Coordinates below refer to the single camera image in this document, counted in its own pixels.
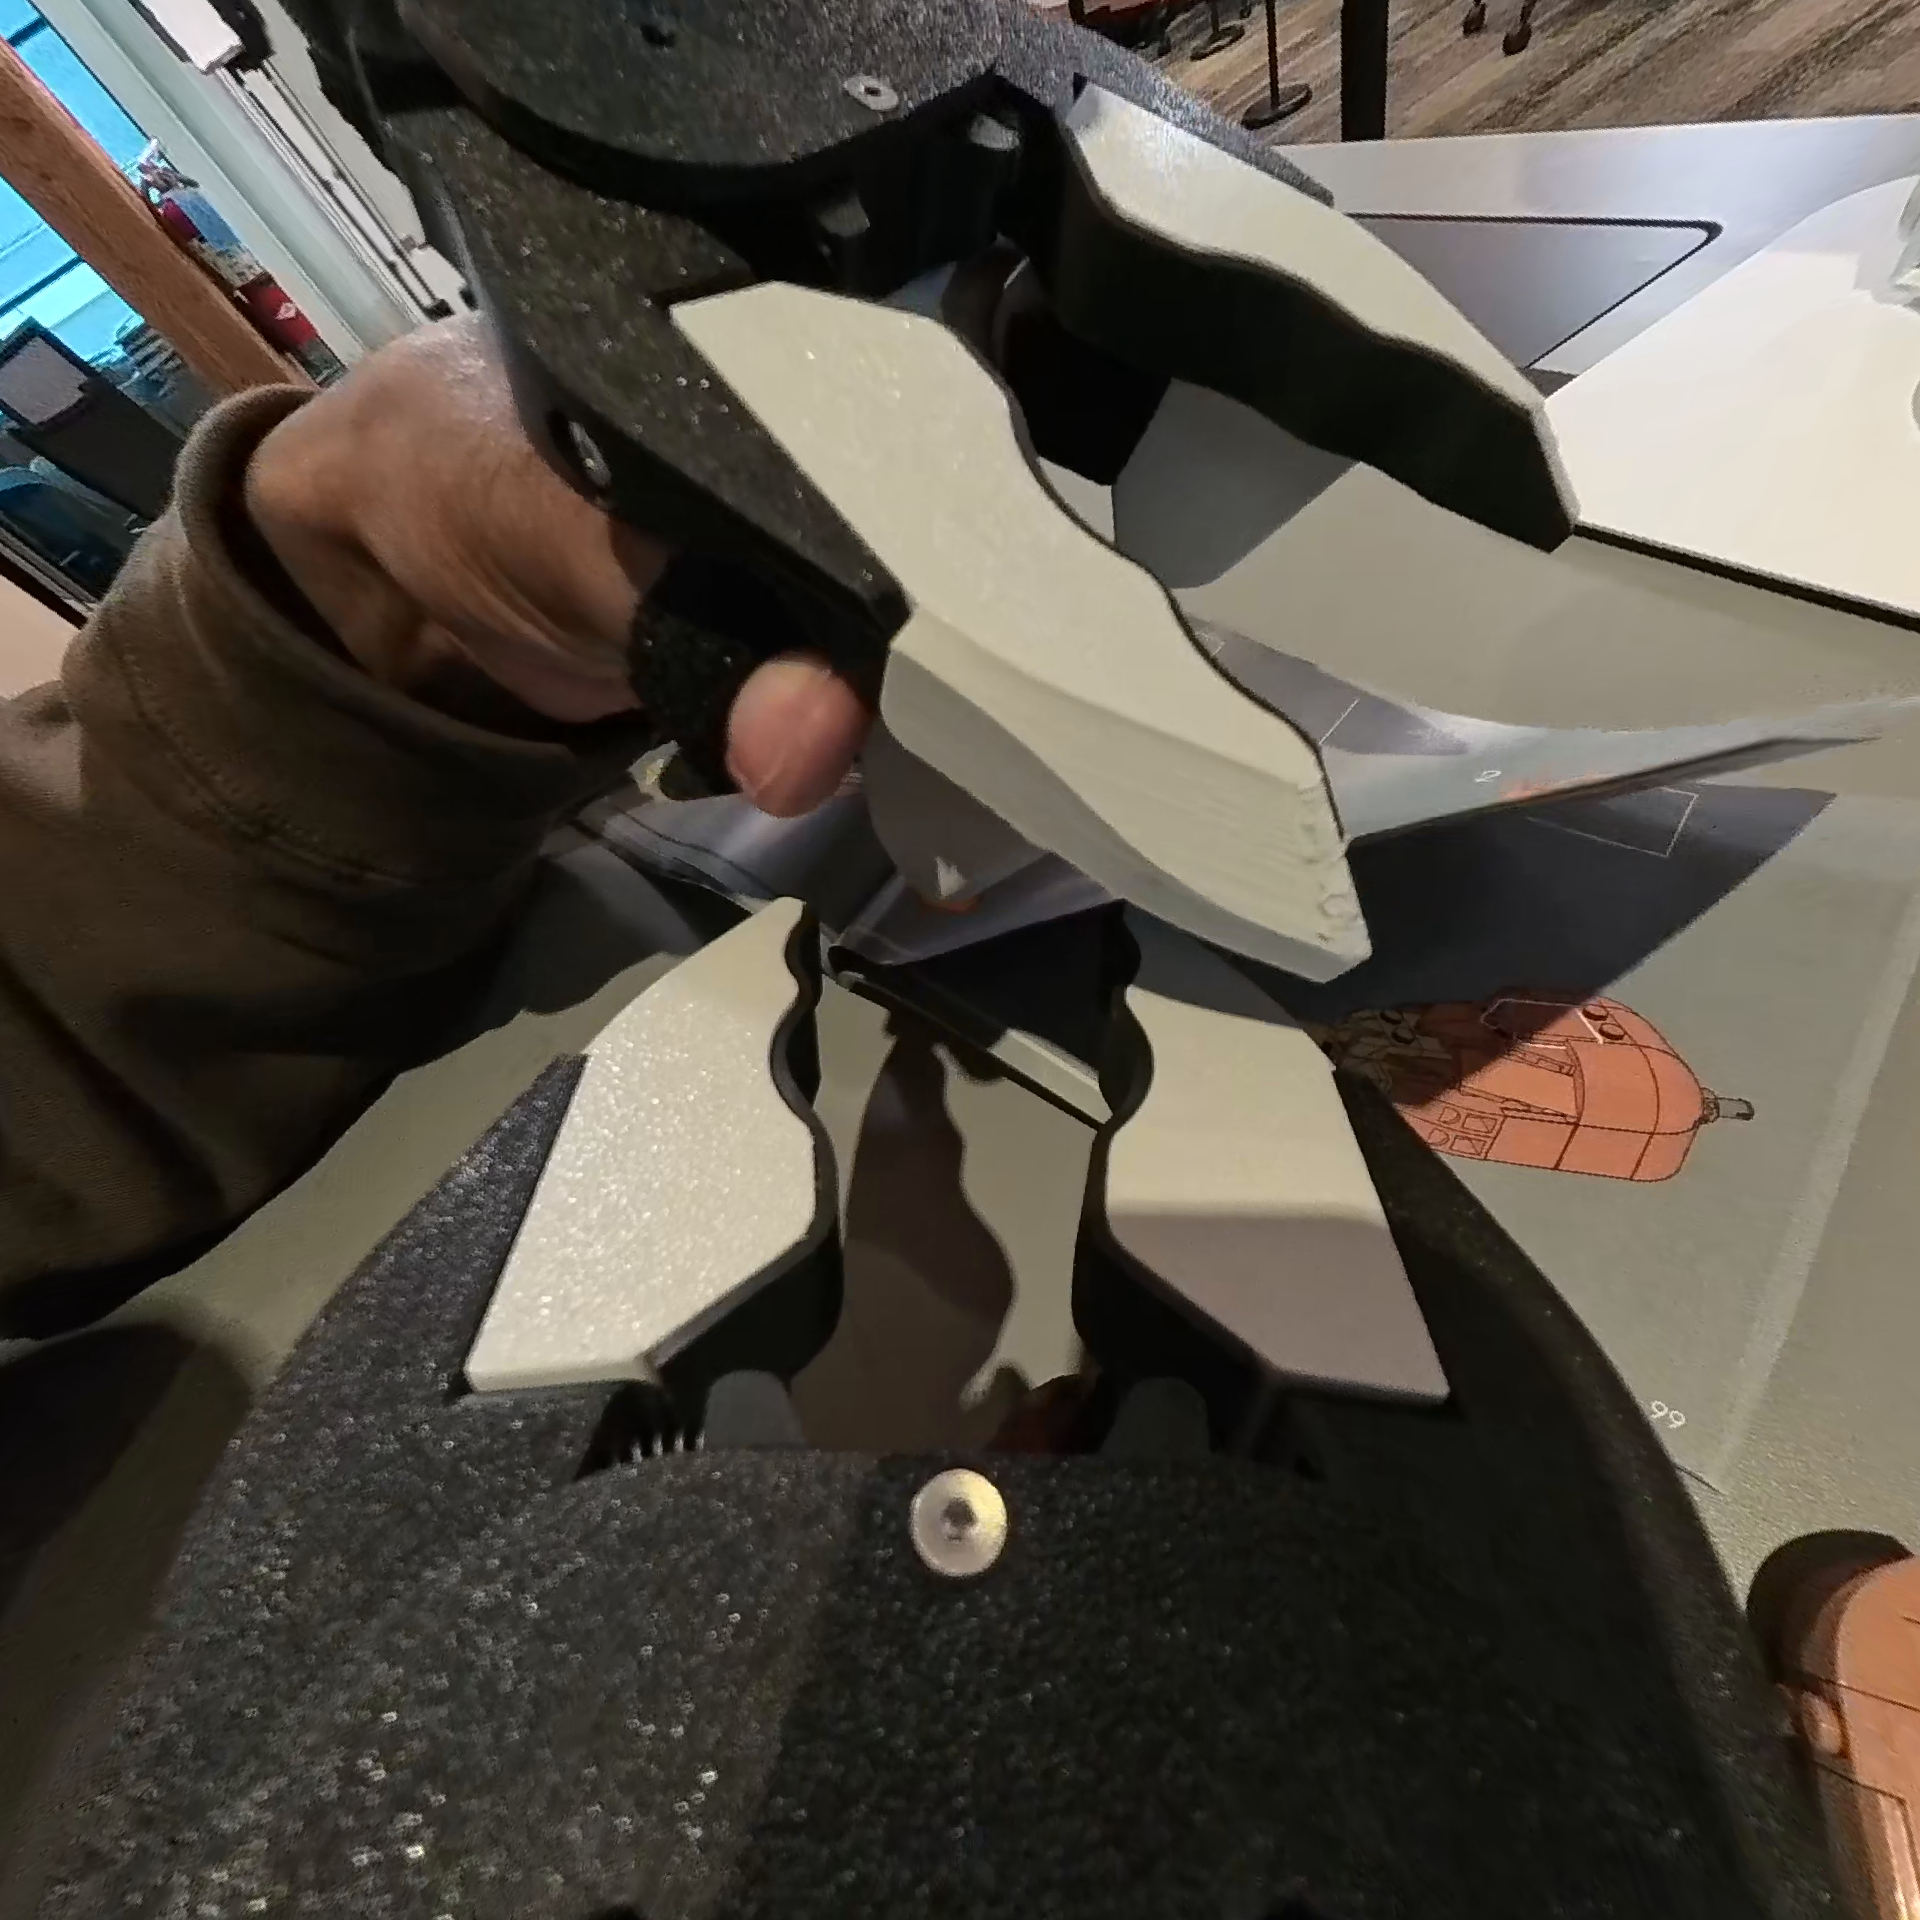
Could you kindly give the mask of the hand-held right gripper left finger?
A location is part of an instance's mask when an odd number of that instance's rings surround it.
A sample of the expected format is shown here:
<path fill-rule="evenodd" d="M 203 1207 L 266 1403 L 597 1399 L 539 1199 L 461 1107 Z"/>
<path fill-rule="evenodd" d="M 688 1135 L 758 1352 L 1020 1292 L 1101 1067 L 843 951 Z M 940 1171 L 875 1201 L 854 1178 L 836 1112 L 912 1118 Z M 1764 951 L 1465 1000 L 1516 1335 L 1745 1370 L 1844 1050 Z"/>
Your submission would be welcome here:
<path fill-rule="evenodd" d="M 464 1375 L 476 1393 L 794 1378 L 841 1310 L 818 927 L 772 900 L 582 1057 Z"/>

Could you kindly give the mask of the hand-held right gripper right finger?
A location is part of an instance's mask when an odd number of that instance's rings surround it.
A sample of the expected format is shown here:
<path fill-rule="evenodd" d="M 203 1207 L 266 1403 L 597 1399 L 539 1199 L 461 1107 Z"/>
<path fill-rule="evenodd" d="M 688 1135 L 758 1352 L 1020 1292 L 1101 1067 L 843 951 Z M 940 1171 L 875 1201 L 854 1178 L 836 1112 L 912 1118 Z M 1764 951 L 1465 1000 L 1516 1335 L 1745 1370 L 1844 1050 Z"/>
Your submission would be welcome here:
<path fill-rule="evenodd" d="M 1433 1346 L 1334 1071 L 1222 961 L 1140 961 L 1121 995 L 1101 1228 L 1172 1310 L 1259 1378 L 1443 1403 Z"/>

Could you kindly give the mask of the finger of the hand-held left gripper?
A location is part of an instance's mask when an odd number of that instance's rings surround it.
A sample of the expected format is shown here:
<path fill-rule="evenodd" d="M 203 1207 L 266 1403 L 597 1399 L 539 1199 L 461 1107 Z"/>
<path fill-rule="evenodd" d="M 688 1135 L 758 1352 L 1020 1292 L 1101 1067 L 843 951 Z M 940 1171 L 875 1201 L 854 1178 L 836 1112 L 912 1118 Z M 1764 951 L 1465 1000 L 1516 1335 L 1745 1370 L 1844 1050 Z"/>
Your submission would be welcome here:
<path fill-rule="evenodd" d="M 970 346 L 785 283 L 675 322 L 902 590 L 861 787 L 916 895 L 957 907 L 1051 854 L 1296 977 L 1369 959 L 1317 752 L 1050 492 Z"/>
<path fill-rule="evenodd" d="M 1094 84 L 1035 177 L 1035 265 L 1082 344 L 1502 538 L 1570 538 L 1544 398 L 1355 219 Z"/>

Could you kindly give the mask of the grey brick instruction booklet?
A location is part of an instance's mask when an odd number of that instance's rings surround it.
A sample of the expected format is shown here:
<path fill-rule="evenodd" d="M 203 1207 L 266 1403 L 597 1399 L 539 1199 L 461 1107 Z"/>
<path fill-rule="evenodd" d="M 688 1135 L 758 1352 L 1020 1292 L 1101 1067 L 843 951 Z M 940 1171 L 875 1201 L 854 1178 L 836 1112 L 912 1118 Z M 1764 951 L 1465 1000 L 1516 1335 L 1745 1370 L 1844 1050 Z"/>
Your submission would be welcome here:
<path fill-rule="evenodd" d="M 1374 1089 L 1496 1215 L 1714 1486 L 1796 1315 L 1915 978 L 1915 804 L 1742 774 L 1861 745 L 1915 697 L 1644 732 L 1393 704 L 1218 624 L 1198 638 L 1301 724 L 1346 825 L 1372 953 L 1306 980 L 1132 914 L 1138 961 L 1222 961 Z M 1021 1043 L 1067 1040 L 1016 964 Z"/>

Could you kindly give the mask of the person's left forearm brown sleeve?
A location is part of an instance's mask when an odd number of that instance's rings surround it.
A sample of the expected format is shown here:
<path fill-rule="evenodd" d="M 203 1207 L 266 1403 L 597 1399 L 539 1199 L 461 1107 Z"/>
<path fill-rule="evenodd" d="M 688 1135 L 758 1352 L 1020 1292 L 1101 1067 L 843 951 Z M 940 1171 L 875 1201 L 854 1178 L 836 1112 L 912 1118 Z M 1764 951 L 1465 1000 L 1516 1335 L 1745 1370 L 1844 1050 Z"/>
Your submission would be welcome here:
<path fill-rule="evenodd" d="M 217 404 L 53 681 L 3 711 L 3 1321 L 84 1326 L 320 1160 L 485 984 L 637 718 L 476 724 L 290 614 Z"/>

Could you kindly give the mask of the person's left hand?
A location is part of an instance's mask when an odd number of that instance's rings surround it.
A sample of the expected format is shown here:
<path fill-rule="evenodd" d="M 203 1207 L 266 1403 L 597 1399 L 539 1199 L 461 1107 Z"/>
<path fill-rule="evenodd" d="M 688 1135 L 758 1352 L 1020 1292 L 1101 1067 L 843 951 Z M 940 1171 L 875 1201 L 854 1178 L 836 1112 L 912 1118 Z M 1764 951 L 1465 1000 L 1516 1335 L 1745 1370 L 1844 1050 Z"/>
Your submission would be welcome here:
<path fill-rule="evenodd" d="M 385 689 L 521 738 L 644 721 L 636 619 L 667 551 L 554 473 L 481 319 L 294 408 L 244 503 L 305 619 Z"/>

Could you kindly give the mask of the red fire extinguisher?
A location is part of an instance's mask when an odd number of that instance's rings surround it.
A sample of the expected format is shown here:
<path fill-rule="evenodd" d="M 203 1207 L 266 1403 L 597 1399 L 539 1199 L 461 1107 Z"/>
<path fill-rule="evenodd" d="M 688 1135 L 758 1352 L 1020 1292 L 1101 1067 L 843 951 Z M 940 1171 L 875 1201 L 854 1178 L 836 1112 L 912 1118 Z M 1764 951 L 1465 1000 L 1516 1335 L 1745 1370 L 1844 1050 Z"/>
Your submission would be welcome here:
<path fill-rule="evenodd" d="M 235 294 L 269 346 L 317 385 L 325 387 L 346 370 L 339 354 L 329 351 L 301 306 L 286 295 L 274 276 L 260 273 Z"/>

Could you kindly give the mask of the wooden beam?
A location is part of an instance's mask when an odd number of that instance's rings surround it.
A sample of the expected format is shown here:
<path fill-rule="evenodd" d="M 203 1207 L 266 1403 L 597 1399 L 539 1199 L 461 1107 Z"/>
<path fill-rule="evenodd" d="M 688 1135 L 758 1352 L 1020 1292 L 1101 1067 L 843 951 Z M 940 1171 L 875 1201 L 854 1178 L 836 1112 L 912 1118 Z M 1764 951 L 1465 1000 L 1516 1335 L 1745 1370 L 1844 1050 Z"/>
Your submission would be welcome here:
<path fill-rule="evenodd" d="M 315 392 L 250 314 L 154 219 L 105 148 L 3 49 L 3 178 L 178 351 L 211 393 Z"/>

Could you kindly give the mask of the white lamp stand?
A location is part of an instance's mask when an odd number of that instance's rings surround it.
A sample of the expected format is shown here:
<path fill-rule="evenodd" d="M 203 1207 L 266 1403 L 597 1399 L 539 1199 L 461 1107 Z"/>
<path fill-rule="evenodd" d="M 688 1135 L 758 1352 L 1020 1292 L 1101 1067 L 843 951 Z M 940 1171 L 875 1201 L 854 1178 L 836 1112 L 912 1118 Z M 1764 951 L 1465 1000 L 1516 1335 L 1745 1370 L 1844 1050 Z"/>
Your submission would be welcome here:
<path fill-rule="evenodd" d="M 1548 398 L 1594 538 L 1917 616 L 1915 178 L 1810 214 Z"/>

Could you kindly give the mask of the brown toy brick model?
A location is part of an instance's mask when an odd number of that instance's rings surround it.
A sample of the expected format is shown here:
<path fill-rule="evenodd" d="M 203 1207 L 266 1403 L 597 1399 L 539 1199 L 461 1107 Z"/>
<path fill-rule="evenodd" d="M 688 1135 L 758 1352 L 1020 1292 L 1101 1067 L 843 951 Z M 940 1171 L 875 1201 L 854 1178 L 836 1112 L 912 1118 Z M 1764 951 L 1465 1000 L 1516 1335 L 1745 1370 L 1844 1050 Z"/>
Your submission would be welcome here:
<path fill-rule="evenodd" d="M 1917 1916 L 1917 1558 L 1886 1534 L 1822 1529 L 1777 1548 L 1747 1618 L 1851 1916 Z"/>

